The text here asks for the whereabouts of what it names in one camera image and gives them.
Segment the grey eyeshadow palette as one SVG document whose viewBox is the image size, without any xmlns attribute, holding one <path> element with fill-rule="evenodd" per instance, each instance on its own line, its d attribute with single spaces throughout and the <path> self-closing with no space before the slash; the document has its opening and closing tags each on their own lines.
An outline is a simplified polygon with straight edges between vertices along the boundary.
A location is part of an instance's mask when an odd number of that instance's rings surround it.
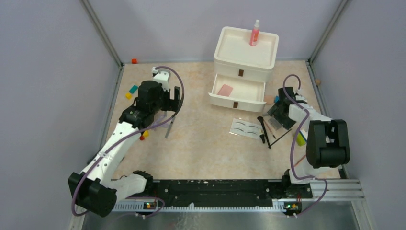
<svg viewBox="0 0 406 230">
<path fill-rule="evenodd" d="M 280 128 L 282 128 L 282 124 L 273 116 L 269 118 L 268 122 L 275 130 L 279 130 Z"/>
</svg>

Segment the white drawer organizer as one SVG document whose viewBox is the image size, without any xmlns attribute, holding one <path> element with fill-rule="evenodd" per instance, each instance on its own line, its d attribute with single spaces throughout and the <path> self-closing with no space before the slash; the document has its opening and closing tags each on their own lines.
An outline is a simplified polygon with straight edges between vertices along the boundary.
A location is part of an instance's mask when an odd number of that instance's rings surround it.
<svg viewBox="0 0 406 230">
<path fill-rule="evenodd" d="M 223 27 L 214 52 L 214 84 L 210 103 L 231 109 L 262 112 L 266 84 L 273 76 L 279 36 L 260 32 L 255 46 L 248 29 Z M 217 95 L 223 84 L 233 87 L 229 97 Z"/>
</svg>

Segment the pink rectangular sponge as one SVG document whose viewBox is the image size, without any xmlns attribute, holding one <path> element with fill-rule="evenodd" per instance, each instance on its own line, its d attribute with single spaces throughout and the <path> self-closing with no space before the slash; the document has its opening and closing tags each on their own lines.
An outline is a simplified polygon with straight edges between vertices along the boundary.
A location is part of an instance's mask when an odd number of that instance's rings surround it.
<svg viewBox="0 0 406 230">
<path fill-rule="evenodd" d="M 218 91 L 217 95 L 229 97 L 232 91 L 233 87 L 227 84 L 223 84 L 220 90 Z"/>
</svg>

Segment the pink spray bottle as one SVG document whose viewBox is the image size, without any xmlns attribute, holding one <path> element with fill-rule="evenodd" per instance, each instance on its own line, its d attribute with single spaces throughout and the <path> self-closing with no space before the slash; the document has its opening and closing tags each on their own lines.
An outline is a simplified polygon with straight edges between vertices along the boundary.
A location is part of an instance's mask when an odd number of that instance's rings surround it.
<svg viewBox="0 0 406 230">
<path fill-rule="evenodd" d="M 259 36 L 259 32 L 260 32 L 260 20 L 256 20 L 254 23 L 254 27 L 251 31 L 251 37 L 250 37 L 250 42 L 249 44 L 251 46 L 255 46 L 257 44 L 257 40 L 258 40 L 258 36 Z"/>
</svg>

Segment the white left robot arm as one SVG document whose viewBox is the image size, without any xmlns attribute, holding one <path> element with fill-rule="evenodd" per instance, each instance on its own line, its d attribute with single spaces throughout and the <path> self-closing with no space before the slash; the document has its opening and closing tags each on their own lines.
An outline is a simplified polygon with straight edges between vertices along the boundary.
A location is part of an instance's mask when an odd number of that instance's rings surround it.
<svg viewBox="0 0 406 230">
<path fill-rule="evenodd" d="M 182 83 L 174 88 L 174 98 L 171 98 L 171 90 L 162 82 L 146 80 L 141 83 L 138 96 L 123 110 L 104 146 L 80 173 L 73 172 L 69 176 L 74 216 L 92 212 L 105 217 L 118 201 L 134 194 L 142 198 L 153 194 L 153 176 L 145 171 L 134 171 L 121 179 L 113 179 L 113 174 L 142 134 L 176 117 L 183 105 L 184 91 Z"/>
</svg>

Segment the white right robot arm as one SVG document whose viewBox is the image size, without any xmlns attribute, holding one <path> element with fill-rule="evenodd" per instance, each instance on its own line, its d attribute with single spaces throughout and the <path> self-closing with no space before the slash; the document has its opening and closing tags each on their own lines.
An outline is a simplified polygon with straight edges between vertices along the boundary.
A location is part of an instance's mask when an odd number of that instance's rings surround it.
<svg viewBox="0 0 406 230">
<path fill-rule="evenodd" d="M 350 161 L 348 128 L 344 120 L 319 113 L 292 87 L 279 88 L 278 96 L 268 111 L 271 124 L 287 130 L 298 128 L 294 144 L 301 140 L 306 147 L 304 159 L 291 164 L 281 184 L 282 194 L 294 197 L 300 192 L 300 184 Z"/>
</svg>

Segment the round peach makeup puff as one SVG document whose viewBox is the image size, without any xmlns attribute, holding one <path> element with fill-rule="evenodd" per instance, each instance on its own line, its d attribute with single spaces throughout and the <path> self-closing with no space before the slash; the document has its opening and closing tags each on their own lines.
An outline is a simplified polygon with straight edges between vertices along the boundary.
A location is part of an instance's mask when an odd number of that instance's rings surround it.
<svg viewBox="0 0 406 230">
<path fill-rule="evenodd" d="M 266 104 L 273 104 L 274 98 L 275 98 L 275 96 L 273 96 L 273 95 L 265 95 L 264 101 L 266 102 Z"/>
</svg>

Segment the black makeup brush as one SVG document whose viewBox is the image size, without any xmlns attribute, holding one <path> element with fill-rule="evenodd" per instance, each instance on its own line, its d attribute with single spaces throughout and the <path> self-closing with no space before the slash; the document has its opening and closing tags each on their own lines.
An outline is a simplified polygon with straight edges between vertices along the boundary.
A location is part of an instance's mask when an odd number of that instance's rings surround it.
<svg viewBox="0 0 406 230">
<path fill-rule="evenodd" d="M 264 138 L 266 140 L 268 148 L 271 149 L 271 144 L 270 144 L 270 141 L 269 141 L 269 138 L 268 138 L 267 130 L 265 128 L 264 118 L 262 116 L 258 116 L 257 119 L 259 120 L 259 122 L 260 122 L 260 124 L 262 126 L 263 133 L 264 133 Z"/>
</svg>

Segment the teal toy block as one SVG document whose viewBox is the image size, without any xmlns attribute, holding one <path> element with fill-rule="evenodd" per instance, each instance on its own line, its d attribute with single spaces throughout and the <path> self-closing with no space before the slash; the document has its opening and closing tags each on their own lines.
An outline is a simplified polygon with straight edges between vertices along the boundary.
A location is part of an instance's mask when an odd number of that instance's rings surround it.
<svg viewBox="0 0 406 230">
<path fill-rule="evenodd" d="M 130 93 L 130 94 L 134 94 L 134 93 L 137 91 L 137 89 L 138 89 L 138 86 L 133 85 L 133 86 L 131 87 L 131 89 L 129 90 L 129 93 Z"/>
</svg>

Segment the clear purple plastic bag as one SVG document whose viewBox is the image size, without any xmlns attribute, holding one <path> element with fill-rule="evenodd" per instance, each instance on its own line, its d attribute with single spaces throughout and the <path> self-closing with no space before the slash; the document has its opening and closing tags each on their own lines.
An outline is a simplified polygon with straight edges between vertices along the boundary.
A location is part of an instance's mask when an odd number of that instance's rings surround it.
<svg viewBox="0 0 406 230">
<path fill-rule="evenodd" d="M 158 112 L 158 114 L 154 116 L 153 123 L 150 125 L 151 129 L 156 129 L 157 127 L 159 127 L 159 124 L 167 120 L 167 118 L 167 112 Z"/>
</svg>

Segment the thin black eyeliner brush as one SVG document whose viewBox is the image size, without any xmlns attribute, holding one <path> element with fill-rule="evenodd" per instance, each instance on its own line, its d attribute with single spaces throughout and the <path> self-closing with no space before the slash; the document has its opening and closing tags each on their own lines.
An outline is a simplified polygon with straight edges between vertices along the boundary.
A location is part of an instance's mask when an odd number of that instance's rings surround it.
<svg viewBox="0 0 406 230">
<path fill-rule="evenodd" d="M 273 141 L 271 143 L 271 146 L 273 146 L 274 144 L 276 144 L 280 139 L 282 139 L 285 135 L 287 135 L 289 132 L 292 131 L 292 128 L 290 128 L 289 130 L 287 130 L 285 133 L 283 133 L 280 137 L 278 137 L 275 141 Z"/>
</svg>

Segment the eyebrow stencil sheet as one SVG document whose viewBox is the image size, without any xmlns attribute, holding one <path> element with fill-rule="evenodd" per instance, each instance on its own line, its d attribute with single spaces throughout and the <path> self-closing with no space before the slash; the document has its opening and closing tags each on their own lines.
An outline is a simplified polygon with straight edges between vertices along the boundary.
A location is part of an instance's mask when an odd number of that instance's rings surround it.
<svg viewBox="0 0 406 230">
<path fill-rule="evenodd" d="M 260 125 L 234 118 L 229 133 L 260 140 L 263 128 Z"/>
</svg>

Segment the red yellow toy block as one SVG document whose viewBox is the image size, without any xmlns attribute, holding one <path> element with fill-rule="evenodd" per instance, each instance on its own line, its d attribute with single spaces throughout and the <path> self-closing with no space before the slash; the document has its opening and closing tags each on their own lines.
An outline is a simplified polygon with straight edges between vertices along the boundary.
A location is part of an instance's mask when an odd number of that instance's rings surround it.
<svg viewBox="0 0 406 230">
<path fill-rule="evenodd" d="M 140 140 L 145 140 L 147 137 L 149 137 L 149 132 L 144 131 L 143 134 L 139 137 Z"/>
</svg>

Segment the coral pink pencil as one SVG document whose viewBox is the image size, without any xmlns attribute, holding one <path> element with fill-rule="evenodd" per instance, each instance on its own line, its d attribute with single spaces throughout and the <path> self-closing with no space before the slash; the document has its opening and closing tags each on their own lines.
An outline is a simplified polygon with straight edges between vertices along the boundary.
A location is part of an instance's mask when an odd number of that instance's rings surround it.
<svg viewBox="0 0 406 230">
<path fill-rule="evenodd" d="M 306 159 L 306 155 L 304 155 L 302 158 L 300 158 L 295 164 L 294 167 L 296 167 L 299 163 L 301 163 L 304 159 Z"/>
</svg>

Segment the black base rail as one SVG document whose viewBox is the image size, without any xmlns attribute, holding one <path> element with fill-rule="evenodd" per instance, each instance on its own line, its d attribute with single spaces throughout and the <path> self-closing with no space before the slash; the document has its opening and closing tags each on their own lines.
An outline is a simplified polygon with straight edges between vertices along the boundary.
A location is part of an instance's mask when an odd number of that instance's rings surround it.
<svg viewBox="0 0 406 230">
<path fill-rule="evenodd" d="M 280 179 L 155 180 L 145 194 L 164 200 L 166 207 L 270 207 L 278 199 L 312 198 L 309 184 Z"/>
</svg>

